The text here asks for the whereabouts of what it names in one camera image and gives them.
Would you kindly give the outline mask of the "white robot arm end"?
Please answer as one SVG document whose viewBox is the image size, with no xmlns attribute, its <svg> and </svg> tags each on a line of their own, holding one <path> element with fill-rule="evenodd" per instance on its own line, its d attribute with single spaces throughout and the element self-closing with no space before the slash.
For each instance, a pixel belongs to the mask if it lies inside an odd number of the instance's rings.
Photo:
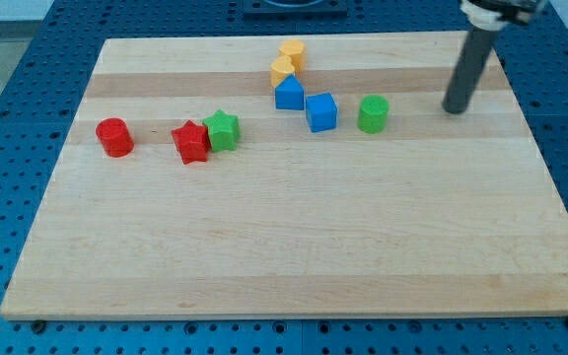
<svg viewBox="0 0 568 355">
<path fill-rule="evenodd" d="M 508 24 L 527 26 L 548 0 L 460 0 L 459 3 L 473 26 L 498 32 Z"/>
</svg>

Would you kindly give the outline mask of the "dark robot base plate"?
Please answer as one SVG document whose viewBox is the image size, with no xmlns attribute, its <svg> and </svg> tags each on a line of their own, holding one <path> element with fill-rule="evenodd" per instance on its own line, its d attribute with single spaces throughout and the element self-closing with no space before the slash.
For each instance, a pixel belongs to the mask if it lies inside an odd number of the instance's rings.
<svg viewBox="0 0 568 355">
<path fill-rule="evenodd" d="M 241 0 L 239 5 L 245 18 L 345 16 L 348 9 L 346 0 Z"/>
</svg>

